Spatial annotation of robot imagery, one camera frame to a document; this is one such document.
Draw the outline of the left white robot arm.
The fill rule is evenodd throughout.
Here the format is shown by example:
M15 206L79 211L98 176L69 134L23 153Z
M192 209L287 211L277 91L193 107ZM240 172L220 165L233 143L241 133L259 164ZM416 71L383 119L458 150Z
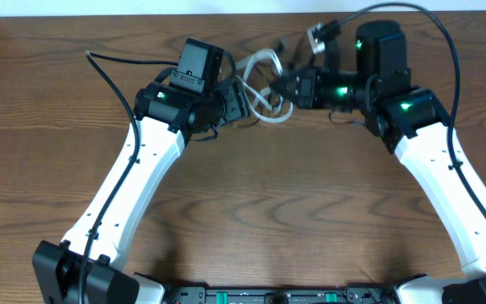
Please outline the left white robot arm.
M139 223L162 178L194 135L248 117L230 52L187 39L178 62L120 101L127 138L92 202L55 245L39 244L32 265L46 303L160 303L163 284L123 272Z

